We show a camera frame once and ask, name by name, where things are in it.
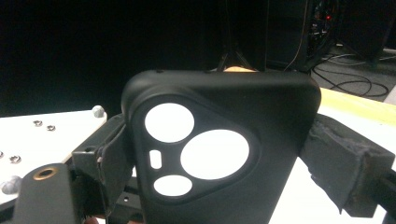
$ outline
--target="metal screw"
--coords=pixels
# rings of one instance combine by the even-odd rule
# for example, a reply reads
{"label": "metal screw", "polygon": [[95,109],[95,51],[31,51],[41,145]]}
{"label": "metal screw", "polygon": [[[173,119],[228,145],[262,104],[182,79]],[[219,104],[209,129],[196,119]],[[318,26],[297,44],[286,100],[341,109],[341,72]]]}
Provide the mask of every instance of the metal screw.
{"label": "metal screw", "polygon": [[55,125],[49,125],[49,126],[47,126],[47,131],[50,131],[50,132],[53,132],[53,131],[55,131]]}
{"label": "metal screw", "polygon": [[102,118],[105,115],[105,110],[99,105],[94,106],[92,112],[93,115],[98,119]]}
{"label": "metal screw", "polygon": [[9,158],[9,161],[11,161],[12,164],[17,164],[20,163],[22,158],[20,156],[12,156]]}
{"label": "metal screw", "polygon": [[41,120],[35,120],[35,121],[33,121],[33,124],[34,124],[36,127],[40,127],[41,125],[43,125],[43,121],[41,121]]}

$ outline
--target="cable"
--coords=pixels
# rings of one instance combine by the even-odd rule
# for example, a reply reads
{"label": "cable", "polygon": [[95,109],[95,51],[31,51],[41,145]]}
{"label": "cable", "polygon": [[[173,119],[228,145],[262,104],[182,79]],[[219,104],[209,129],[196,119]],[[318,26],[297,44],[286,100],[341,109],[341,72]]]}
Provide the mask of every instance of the cable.
{"label": "cable", "polygon": [[[308,11],[308,0],[305,1],[305,10],[304,10],[304,15],[306,15],[306,12]],[[294,63],[294,61],[296,61],[298,54],[300,53],[301,50],[301,45],[303,44],[303,39],[304,39],[304,28],[305,28],[305,23],[306,23],[306,16],[304,16],[304,20],[303,20],[303,29],[301,29],[301,37],[300,37],[300,44],[298,45],[296,54],[294,55],[293,60],[291,60],[291,62],[288,64],[288,66],[286,66],[286,68],[283,70],[284,72],[286,72],[289,67]]]}
{"label": "cable", "polygon": [[[359,76],[359,75],[355,75],[355,74],[349,74],[349,73],[333,72],[333,71],[325,70],[325,69],[322,69],[322,68],[318,68],[317,66],[318,66],[318,64],[316,66],[314,66],[311,71],[313,73],[315,73],[317,76],[321,77],[323,80],[325,80],[325,81],[329,82],[330,84],[332,84],[332,87],[330,88],[330,90],[339,89],[339,90],[344,91],[344,92],[346,92],[348,94],[356,95],[356,96],[360,96],[360,97],[362,97],[362,96],[365,96],[365,97],[380,97],[380,96],[387,95],[389,93],[388,87],[386,87],[383,84],[377,83],[377,82],[372,82],[367,77],[363,77],[363,76]],[[323,75],[321,75],[317,70],[322,71],[322,72],[333,73],[333,74],[337,74],[337,75],[344,75],[344,76],[350,76],[350,77],[359,77],[359,78],[362,78],[364,80],[351,80],[351,81],[345,81],[345,82],[341,82],[341,83],[335,84],[332,81],[330,81],[329,79],[327,79],[326,77],[324,77]],[[351,84],[351,83],[367,83],[367,84],[369,84],[369,88],[368,88],[368,90],[365,93],[357,93],[357,92],[348,91],[345,88],[342,88],[342,86],[345,86],[346,84]],[[380,94],[368,94],[374,85],[383,88],[384,92],[380,93]]]}
{"label": "cable", "polygon": [[[396,59],[396,56],[380,58],[379,61],[385,61],[385,60],[389,60],[389,59]],[[361,64],[366,63],[366,62],[360,62],[360,63],[339,63],[339,62],[333,61],[333,60],[329,60],[329,62],[330,63],[340,64],[340,65],[345,65],[345,66],[356,66],[356,65],[361,65]]]}
{"label": "cable", "polygon": [[384,48],[385,52],[389,52],[389,53],[396,53],[396,49],[388,49],[388,48]]}
{"label": "cable", "polygon": [[331,56],[329,56],[328,58],[322,59],[321,61],[317,62],[316,64],[314,64],[313,66],[311,66],[311,67],[308,69],[308,71],[311,71],[312,69],[314,69],[315,67],[317,67],[318,65],[320,65],[320,64],[322,64],[322,63],[326,63],[326,62],[329,61],[330,59],[338,58],[338,57],[341,56],[341,55],[336,55],[336,54],[328,54],[328,55],[331,55]]}
{"label": "cable", "polygon": [[332,59],[334,58],[345,58],[345,57],[349,57],[349,56],[355,56],[355,54],[339,54],[339,55],[333,55]]}
{"label": "cable", "polygon": [[[356,93],[356,92],[351,92],[351,91],[350,91],[349,93],[350,93],[350,94],[353,94],[353,95],[366,96],[366,94],[369,93],[370,90],[371,90],[372,87],[373,87],[373,82],[372,82],[369,78],[367,78],[367,77],[363,77],[363,76],[359,76],[359,75],[355,75],[355,74],[349,74],[349,73],[339,73],[339,72],[328,71],[328,70],[325,70],[325,69],[322,69],[322,68],[318,68],[318,67],[316,67],[316,69],[318,69],[319,71],[322,71],[322,72],[333,73],[333,74],[336,74],[336,75],[344,75],[344,76],[362,78],[362,79],[364,79],[365,81],[360,81],[360,80],[359,80],[359,82],[364,82],[364,83],[368,83],[368,84],[369,84],[369,88],[368,88],[368,90],[367,90],[365,93],[358,94],[358,93]],[[340,89],[340,90],[342,90],[342,91],[348,92],[348,91],[346,91],[345,89],[340,88],[340,86],[344,86],[344,85],[346,85],[346,84],[348,84],[348,83],[355,83],[355,82],[358,82],[358,81],[341,82],[341,83],[339,83],[339,84],[333,85],[333,86],[330,88],[330,90],[334,90],[334,89],[337,88],[337,89]]]}

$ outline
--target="hole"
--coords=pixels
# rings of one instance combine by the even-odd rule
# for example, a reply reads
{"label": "hole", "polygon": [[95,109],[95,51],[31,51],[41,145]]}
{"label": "hole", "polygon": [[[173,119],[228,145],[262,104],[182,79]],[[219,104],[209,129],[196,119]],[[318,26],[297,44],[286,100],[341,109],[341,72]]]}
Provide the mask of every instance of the hole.
{"label": "hole", "polygon": [[194,117],[183,105],[162,104],[153,107],[145,120],[148,133],[158,141],[175,143],[192,132]]}
{"label": "hole", "polygon": [[163,159],[161,157],[161,151],[151,150],[149,152],[149,162],[153,169],[160,169],[163,167]]}
{"label": "hole", "polygon": [[194,177],[214,180],[238,171],[248,159],[248,141],[239,133],[213,130],[198,134],[180,155],[183,169]]}
{"label": "hole", "polygon": [[50,132],[53,132],[56,130],[56,127],[54,125],[49,125],[49,126],[47,126],[47,130]]}
{"label": "hole", "polygon": [[56,173],[58,173],[58,169],[55,167],[47,167],[44,168],[42,170],[40,170],[39,172],[35,173],[35,175],[33,176],[34,180],[44,180],[44,179],[48,179],[50,177],[53,177],[54,175],[56,175]]}
{"label": "hole", "polygon": [[192,188],[192,182],[181,175],[167,175],[156,180],[154,188],[161,195],[176,197],[188,193]]}
{"label": "hole", "polygon": [[12,164],[20,163],[21,160],[22,160],[22,158],[21,158],[20,156],[12,156],[12,157],[9,158],[9,161],[10,161]]}
{"label": "hole", "polygon": [[33,121],[33,124],[34,124],[36,127],[41,127],[41,126],[43,125],[43,121],[41,121],[41,120],[35,120],[35,121]]}

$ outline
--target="white surface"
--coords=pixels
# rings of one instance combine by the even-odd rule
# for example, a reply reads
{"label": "white surface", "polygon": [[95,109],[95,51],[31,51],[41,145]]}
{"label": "white surface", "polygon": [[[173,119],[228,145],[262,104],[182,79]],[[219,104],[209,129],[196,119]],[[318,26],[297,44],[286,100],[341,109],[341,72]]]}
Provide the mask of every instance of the white surface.
{"label": "white surface", "polygon": [[184,146],[180,162],[189,175],[214,180],[238,171],[248,153],[248,141],[240,133],[212,130],[193,137]]}
{"label": "white surface", "polygon": [[[381,147],[396,153],[396,127],[358,118],[325,106],[320,108],[319,113],[337,119]],[[306,165],[298,159],[270,223],[380,224],[385,214],[385,210],[378,206],[373,218],[350,217],[345,211],[340,215],[324,190],[311,179]]]}
{"label": "white surface", "polygon": [[161,195],[176,197],[188,193],[192,188],[192,182],[182,175],[167,175],[156,180],[154,188]]}
{"label": "white surface", "polygon": [[162,104],[146,115],[146,129],[155,139],[165,143],[183,140],[194,128],[194,116],[183,105]]}
{"label": "white surface", "polygon": [[[41,127],[33,124],[42,120]],[[106,122],[91,110],[0,119],[0,184],[11,175],[24,177],[37,167],[65,162],[71,152]],[[56,130],[47,131],[54,125]],[[9,157],[19,155],[21,162],[11,164]],[[17,194],[5,195],[0,190],[0,204],[13,200]]]}

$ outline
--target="black cable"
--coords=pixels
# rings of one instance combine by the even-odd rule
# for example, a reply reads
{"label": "black cable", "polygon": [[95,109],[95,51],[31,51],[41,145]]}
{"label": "black cable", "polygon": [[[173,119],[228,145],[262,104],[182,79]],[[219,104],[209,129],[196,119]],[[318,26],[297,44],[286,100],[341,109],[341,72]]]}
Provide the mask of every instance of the black cable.
{"label": "black cable", "polygon": [[336,87],[337,89],[339,89],[339,90],[341,90],[341,91],[344,91],[344,92],[346,92],[346,93],[348,93],[348,94],[356,95],[356,96],[363,96],[363,94],[359,94],[359,93],[356,93],[356,92],[354,92],[354,91],[349,91],[349,90],[346,90],[346,89],[344,89],[344,88],[342,88],[342,87],[339,87],[339,86],[338,86],[339,84],[333,83],[332,81],[330,81],[329,79],[327,79],[326,77],[324,77],[323,75],[321,75],[320,73],[318,73],[318,72],[315,70],[315,68],[312,69],[312,72],[314,72],[318,77],[321,77],[323,80],[325,80],[325,81],[329,82],[330,84],[332,84],[331,89],[333,89],[333,87]]}
{"label": "black cable", "polygon": [[[389,89],[388,87],[386,87],[383,84],[377,83],[377,82],[372,82],[369,78],[367,77],[363,77],[363,76],[359,76],[359,75],[355,75],[355,74],[349,74],[349,73],[339,73],[339,72],[333,72],[333,71],[328,71],[322,68],[318,68],[317,66],[320,65],[321,63],[326,63],[327,61],[329,61],[331,58],[336,57],[336,55],[333,55],[325,60],[320,61],[319,63],[317,63],[312,69],[311,71],[313,73],[315,73],[317,76],[321,77],[323,80],[329,82],[330,84],[332,84],[332,87],[330,88],[330,90],[334,90],[334,89],[339,89],[341,91],[344,91],[348,94],[351,95],[356,95],[356,96],[365,96],[365,97],[380,97],[380,96],[384,96],[387,95],[389,93]],[[333,83],[332,81],[330,81],[329,79],[327,79],[326,77],[324,77],[323,75],[321,75],[317,70],[322,71],[322,72],[328,72],[328,73],[333,73],[333,74],[337,74],[337,75],[343,75],[343,76],[350,76],[350,77],[359,77],[359,78],[363,78],[364,80],[352,80],[352,81],[345,81],[345,82],[341,82],[341,83]],[[346,85],[346,84],[351,84],[351,83],[367,83],[369,84],[369,89],[368,91],[366,91],[365,93],[361,94],[361,93],[357,93],[354,91],[349,91],[346,90],[345,88],[342,88],[342,86]],[[370,90],[372,89],[373,85],[379,86],[381,88],[384,89],[383,93],[380,94],[368,94],[370,92]]]}
{"label": "black cable", "polygon": [[369,93],[370,90],[373,87],[373,82],[370,79],[368,79],[367,77],[363,77],[363,76],[359,76],[359,75],[355,75],[355,74],[349,74],[349,73],[340,73],[340,72],[328,71],[328,70],[325,70],[325,69],[322,69],[322,68],[319,68],[319,67],[316,67],[316,69],[318,69],[321,72],[333,73],[333,74],[336,74],[336,75],[343,75],[343,76],[350,76],[350,77],[358,77],[358,78],[362,78],[362,79],[365,80],[365,81],[356,80],[356,81],[341,82],[341,83],[338,83],[337,85],[333,85],[330,88],[330,90],[340,89],[340,86],[344,86],[344,85],[350,84],[350,83],[363,82],[363,83],[368,83],[369,84],[368,90],[365,93],[361,93],[361,94],[358,94],[358,93],[354,92],[355,93],[354,95],[367,96],[366,94]]}
{"label": "black cable", "polygon": [[[340,86],[343,86],[343,85],[346,85],[346,84],[350,84],[350,83],[367,83],[367,82],[366,81],[361,81],[361,80],[345,81],[345,82],[341,82],[341,83],[337,84],[337,86],[335,86],[335,88],[339,88]],[[377,82],[372,82],[372,84],[382,87],[384,89],[384,92],[380,93],[380,94],[367,94],[368,93],[367,92],[363,96],[366,96],[366,97],[380,97],[380,96],[388,95],[388,93],[389,93],[388,87],[386,87],[385,85],[383,85],[381,83],[377,83]]]}

